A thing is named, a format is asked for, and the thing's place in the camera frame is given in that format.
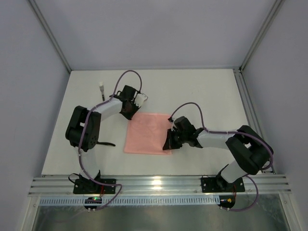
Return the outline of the pink cloth napkin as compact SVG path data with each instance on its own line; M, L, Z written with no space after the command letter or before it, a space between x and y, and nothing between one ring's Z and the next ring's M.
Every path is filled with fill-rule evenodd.
M128 122L124 152L127 154L171 155L163 150L167 130L171 128L169 115L136 113Z

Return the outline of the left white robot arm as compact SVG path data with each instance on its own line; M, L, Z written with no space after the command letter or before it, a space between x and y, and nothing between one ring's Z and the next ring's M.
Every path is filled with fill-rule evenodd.
M99 139L101 122L116 114L131 120L147 99L141 91L125 85L122 91L114 91L106 101L91 109L75 107L65 138L76 148L82 178L99 182L100 170L93 149Z

